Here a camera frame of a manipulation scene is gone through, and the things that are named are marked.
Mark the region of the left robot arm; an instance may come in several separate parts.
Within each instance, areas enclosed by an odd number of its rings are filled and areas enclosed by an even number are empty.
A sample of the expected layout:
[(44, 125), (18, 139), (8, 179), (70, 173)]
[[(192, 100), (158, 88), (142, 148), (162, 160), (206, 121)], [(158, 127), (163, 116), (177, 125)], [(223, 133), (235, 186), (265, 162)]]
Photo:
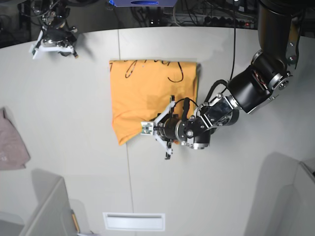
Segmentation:
[(296, 68), (299, 60), (298, 45), (306, 11), (314, 5), (312, 0), (258, 2), (260, 50), (250, 65), (228, 81), (215, 81), (193, 115), (188, 115), (192, 99), (180, 99), (183, 113), (177, 115), (178, 101), (171, 97), (169, 105), (153, 121), (153, 136), (163, 145), (166, 159), (173, 153), (174, 142), (191, 149), (208, 147), (218, 128), (233, 125), (240, 111), (251, 113), (288, 85), (291, 69)]

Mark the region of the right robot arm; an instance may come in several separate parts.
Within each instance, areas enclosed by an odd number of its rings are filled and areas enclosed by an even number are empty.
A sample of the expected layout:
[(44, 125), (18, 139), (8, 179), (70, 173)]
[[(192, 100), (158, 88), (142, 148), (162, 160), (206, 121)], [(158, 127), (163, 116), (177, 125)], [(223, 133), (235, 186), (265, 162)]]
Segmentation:
[(30, 20), (37, 19), (40, 26), (38, 38), (30, 47), (33, 59), (52, 52), (78, 58), (75, 50), (78, 29), (68, 24), (70, 8), (65, 0), (31, 0), (18, 4), (18, 10)]

